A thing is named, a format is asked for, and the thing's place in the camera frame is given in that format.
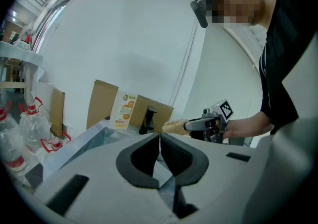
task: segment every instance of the red bottle cap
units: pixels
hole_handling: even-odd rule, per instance
[[[58,150],[62,147],[61,140],[58,138],[52,138],[51,144],[54,150]]]
[[[35,103],[31,103],[30,105],[28,105],[28,113],[30,115],[36,113]]]
[[[0,121],[4,120],[7,116],[7,113],[5,113],[4,108],[0,107]]]
[[[5,162],[5,164],[10,168],[16,168],[21,166],[24,163],[24,158],[20,156],[17,160],[12,162]]]

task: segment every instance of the cardboard panel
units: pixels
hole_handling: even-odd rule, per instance
[[[51,101],[51,132],[55,136],[62,133],[64,99],[65,93],[54,88]]]
[[[14,66],[20,66],[21,60],[19,59],[11,59],[9,58],[6,62],[6,64],[14,65]]]
[[[12,78],[13,78],[12,77],[12,72],[13,72],[12,65],[5,64],[4,67],[6,68],[5,81],[12,82]]]
[[[95,81],[88,108],[86,129],[111,115],[117,90],[118,87],[115,85],[100,80]],[[162,132],[162,127],[170,119],[173,108],[140,95],[137,97],[129,124],[140,127],[149,105],[157,111],[154,114],[154,131]]]
[[[155,126],[154,131],[162,132],[164,123],[169,121],[171,117],[173,107],[164,105],[140,95],[138,95],[135,108],[130,119],[130,124],[140,127],[144,120],[148,106],[153,106],[157,112],[156,114],[154,114],[153,118]]]
[[[86,129],[110,116],[118,87],[96,80],[91,94]]]

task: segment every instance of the white wall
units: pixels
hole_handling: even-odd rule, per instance
[[[30,0],[15,0],[17,3],[25,7],[27,10],[31,11],[33,14],[38,16],[41,13],[41,9],[35,6]]]
[[[234,111],[231,119],[252,116],[261,107],[261,81],[239,44],[225,30],[210,24],[183,117],[199,118],[204,108],[225,98]]]
[[[18,2],[13,2],[11,9],[16,11],[18,15],[16,16],[16,19],[25,25],[28,25],[33,19],[35,19],[36,15],[26,9],[24,6],[22,6]]]
[[[45,79],[66,93],[64,121],[73,136],[86,128],[95,79],[169,103],[196,20],[191,1],[72,0],[67,5],[40,53]]]
[[[182,75],[180,87],[177,90],[176,97],[172,106],[174,107],[171,115],[171,120],[177,120],[183,118],[183,111],[188,102],[192,86],[195,80],[195,76],[199,67],[199,62],[202,54],[202,48],[204,44],[204,36],[206,29],[202,28],[198,22],[196,22],[196,31],[191,45],[191,52],[188,57],[188,61]]]

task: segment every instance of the water bottle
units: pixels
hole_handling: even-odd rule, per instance
[[[28,166],[25,144],[17,122],[0,107],[0,157],[11,171],[20,172]]]
[[[35,107],[35,100],[41,103],[38,110]],[[19,126],[28,149],[36,154],[42,148],[40,140],[50,140],[51,124],[44,115],[39,114],[40,107],[43,105],[42,101],[38,97],[34,101],[28,105],[26,111],[23,109],[22,104],[19,104],[19,108],[22,111]]]

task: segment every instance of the red label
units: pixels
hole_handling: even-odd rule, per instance
[[[24,163],[24,158],[21,156],[19,159],[13,162],[5,162],[5,164],[10,168],[19,167]]]

